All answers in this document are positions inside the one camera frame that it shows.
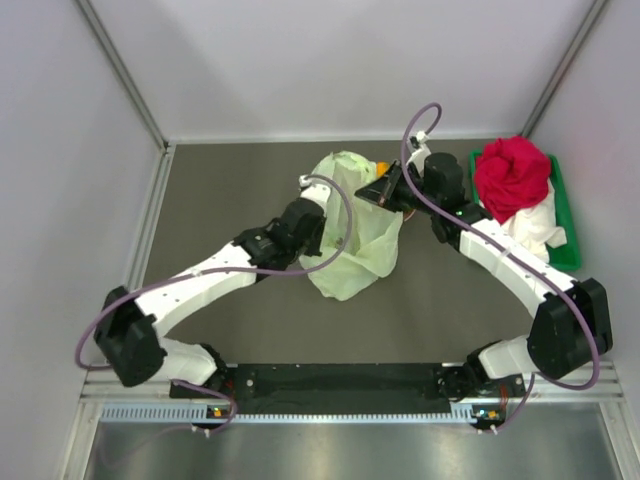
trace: orange object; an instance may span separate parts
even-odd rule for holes
[[[376,163],[376,175],[378,175],[378,178],[387,173],[387,170],[389,170],[389,168],[391,168],[391,165],[387,162]]]

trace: reflective metal surface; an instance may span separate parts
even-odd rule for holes
[[[166,425],[102,424],[117,460]],[[464,426],[236,425],[206,440],[173,431],[86,480],[618,479],[598,405],[531,405],[498,436]]]

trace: green tray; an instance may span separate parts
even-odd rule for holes
[[[476,158],[482,155],[482,151],[475,150],[471,152],[469,157],[469,174],[471,175],[471,194],[473,195],[473,201],[480,203],[478,198],[478,191],[476,185],[473,182],[473,177],[476,173]],[[573,218],[571,217],[571,208],[569,207],[569,199],[567,198],[567,192],[564,188],[564,182],[562,181],[562,172],[560,171],[560,165],[558,159],[553,155],[549,155],[551,160],[551,184],[556,191],[555,204],[556,204],[556,224],[563,227],[567,234],[567,243],[558,248],[551,248],[547,246],[549,252],[549,265],[557,270],[564,272],[571,272],[578,270],[582,266],[582,257],[580,256],[580,247],[578,246],[578,237],[576,236],[576,229],[573,226]]]

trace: white cloth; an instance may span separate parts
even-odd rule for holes
[[[545,243],[552,248],[567,243],[564,228],[556,226],[555,190],[549,183],[549,195],[535,207],[523,208],[502,224],[502,229],[511,238],[522,244],[540,260],[549,263],[549,252]]]

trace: red cloth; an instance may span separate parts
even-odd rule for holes
[[[500,138],[476,159],[473,181],[485,208],[504,223],[546,198],[549,175],[551,161],[533,143],[524,137]]]

